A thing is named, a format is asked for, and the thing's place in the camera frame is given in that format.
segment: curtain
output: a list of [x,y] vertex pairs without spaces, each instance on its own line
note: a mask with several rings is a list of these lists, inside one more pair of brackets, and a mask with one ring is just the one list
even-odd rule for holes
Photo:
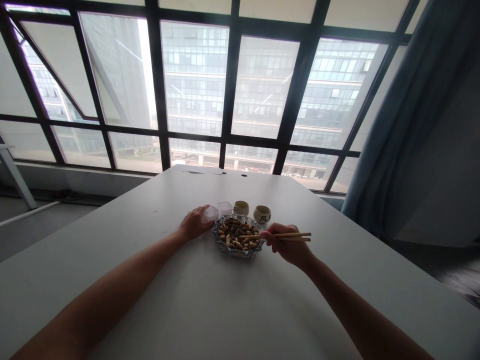
[[372,234],[387,228],[408,172],[480,59],[480,1],[430,0],[372,124],[342,213]]

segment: small cup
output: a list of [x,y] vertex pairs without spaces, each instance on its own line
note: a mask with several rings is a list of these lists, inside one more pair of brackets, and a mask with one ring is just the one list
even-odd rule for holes
[[206,208],[201,222],[206,224],[211,222],[212,220],[218,220],[218,219],[219,219],[219,210],[215,206],[209,206]]
[[268,223],[272,218],[272,211],[266,206],[259,205],[253,211],[253,218],[259,224]]
[[233,206],[228,201],[219,202],[216,206],[220,210],[219,218],[232,214]]
[[249,204],[245,201],[235,201],[235,206],[233,207],[233,213],[238,215],[245,215],[249,214],[250,208]]

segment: glass window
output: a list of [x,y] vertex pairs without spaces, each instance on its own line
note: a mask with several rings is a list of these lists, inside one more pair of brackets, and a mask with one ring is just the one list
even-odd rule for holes
[[310,24],[316,0],[241,0],[240,16]]
[[390,66],[388,67],[388,70],[386,71],[385,76],[381,81],[380,87],[378,88],[378,91],[376,92],[375,97],[373,98],[373,101],[368,108],[368,112],[366,113],[365,118],[361,123],[360,129],[355,136],[355,140],[353,140],[350,150],[362,151],[365,141],[367,140],[367,135],[370,132],[370,128],[372,127],[372,124],[377,117],[380,107],[382,106],[385,96],[387,95],[387,91],[390,88],[390,85],[392,84],[395,75],[397,74],[402,60],[404,59],[406,51],[406,46],[398,47],[395,56],[393,57]]
[[23,21],[23,26],[85,116],[97,117],[73,26]]
[[0,120],[0,135],[15,159],[55,162],[42,127],[36,123]]
[[272,174],[277,149],[244,145],[226,145],[225,169]]
[[81,13],[105,122],[158,129],[147,20]]
[[101,3],[145,6],[145,0],[95,0]]
[[170,138],[171,165],[195,165],[218,168],[220,143]]
[[242,36],[231,133],[276,139],[299,43]]
[[111,167],[101,131],[65,126],[52,128],[68,164]]
[[45,106],[48,118],[50,120],[74,123],[99,124],[99,122],[95,120],[83,120],[80,113],[75,109],[72,102],[62,91],[59,84],[47,70],[30,44],[27,41],[21,41],[20,43],[26,63],[28,64],[36,88],[38,89],[43,105]]
[[161,21],[168,129],[221,136],[229,28]]
[[[387,47],[321,38],[290,143],[341,149]],[[371,63],[365,71],[369,60]]]
[[165,9],[230,15],[232,0],[158,0]]
[[23,11],[27,13],[70,15],[70,11],[68,11],[67,9],[61,9],[61,8],[16,5],[16,4],[6,4],[5,6],[8,11]]
[[331,0],[325,25],[394,32],[408,0]]
[[145,173],[161,173],[162,158],[158,136],[110,132],[116,167]]
[[408,24],[408,27],[406,28],[405,34],[414,33],[415,29],[417,28],[417,24],[419,23],[420,16],[422,16],[422,13],[424,12],[428,2],[429,0],[420,0],[410,20],[410,24]]
[[294,178],[307,189],[322,191],[337,159],[334,155],[289,151],[281,174]]
[[357,157],[345,158],[330,191],[334,193],[347,193],[358,162],[359,159]]
[[0,36],[0,64],[0,114],[36,117],[2,36]]

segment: chopsticks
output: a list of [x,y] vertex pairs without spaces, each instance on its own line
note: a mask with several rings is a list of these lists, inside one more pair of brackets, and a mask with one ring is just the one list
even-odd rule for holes
[[[312,236],[311,232],[289,232],[283,234],[273,234],[275,237],[279,238],[282,241],[303,241],[309,242],[308,237],[303,236]],[[240,235],[239,239],[260,239],[260,235]]]

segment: window frame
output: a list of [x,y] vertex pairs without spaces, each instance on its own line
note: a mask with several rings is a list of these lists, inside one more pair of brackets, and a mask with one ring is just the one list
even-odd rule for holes
[[[59,144],[57,143],[56,137],[53,133],[52,126],[101,131],[111,166],[110,169],[105,170],[112,172],[117,171],[122,173],[156,175],[154,173],[117,169],[112,145],[108,136],[109,132],[158,137],[160,143],[160,154],[163,171],[166,171],[171,166],[170,139],[184,139],[219,143],[219,166],[222,169],[225,167],[227,144],[276,149],[277,156],[273,167],[274,175],[281,175],[288,151],[334,155],[338,158],[327,180],[324,190],[312,191],[314,193],[344,195],[342,193],[332,192],[332,185],[334,184],[336,177],[340,169],[342,168],[344,160],[346,158],[360,157],[359,151],[352,151],[350,150],[350,148],[370,108],[370,105],[372,104],[372,101],[377,94],[380,84],[392,62],[397,48],[399,46],[406,46],[410,42],[412,36],[410,34],[406,34],[406,30],[415,13],[415,10],[417,9],[418,3],[419,0],[409,0],[408,5],[405,8],[405,11],[396,28],[396,31],[388,32],[325,26],[324,22],[328,12],[329,2],[321,0],[317,0],[311,23],[295,23],[288,21],[241,17],[239,16],[240,0],[232,0],[230,15],[159,8],[158,0],[145,0],[145,6],[94,1],[70,1],[68,4],[66,4],[63,0],[0,1],[0,32],[3,36],[3,39],[5,40],[7,49],[15,63],[22,84],[25,87],[25,90],[28,94],[28,97],[36,114],[36,117],[0,114],[0,120],[40,124],[48,141],[48,144],[52,150],[52,153],[55,157],[56,164],[63,167],[75,167],[96,170],[99,169],[98,167],[93,166],[67,164],[62,155]],[[64,14],[60,15],[50,13],[6,10],[6,4],[31,5],[52,9],[66,9],[70,12],[70,16]],[[153,65],[153,87],[156,99],[155,105],[157,110],[156,112],[158,130],[106,124],[102,111],[102,106],[100,103],[99,92],[95,83],[92,64],[89,59],[89,54],[87,52],[85,38],[80,23],[80,12],[146,19],[148,27],[151,63]],[[162,58],[163,52],[160,25],[160,21],[162,20],[229,27],[221,136],[190,134],[168,130],[166,103],[167,99],[165,94],[164,62]],[[91,120],[90,122],[66,122],[49,119],[47,110],[42,102],[41,95],[36,88],[34,79],[30,73],[28,64],[26,62],[26,58],[22,53],[22,50],[20,49],[20,45],[15,34],[16,30],[14,29],[13,23],[20,24],[21,21],[71,25],[74,27],[76,39],[78,41],[80,53],[82,56],[85,72],[87,75],[98,118],[85,118],[82,116],[85,120]],[[237,85],[236,83],[240,55],[240,43],[242,36],[253,36],[273,40],[288,40],[300,42],[277,138],[261,138],[255,136],[235,135],[231,133],[235,91]],[[314,57],[320,38],[334,38],[341,40],[372,42],[388,45],[386,54],[380,64],[377,73],[374,76],[371,86],[368,89],[366,98],[360,107],[358,115],[341,149],[290,144],[291,138],[294,134],[294,127],[296,123],[296,121],[292,121],[292,119],[296,120],[299,115],[302,99],[307,86],[307,81],[314,62]],[[62,82],[59,81],[60,79],[57,79],[54,70],[49,67],[49,65],[45,62],[44,65],[50,71],[52,76],[56,78],[55,80],[57,80],[60,88],[64,90],[65,87],[63,86]],[[73,106],[77,108],[77,104],[72,100],[73,99],[70,99]]]

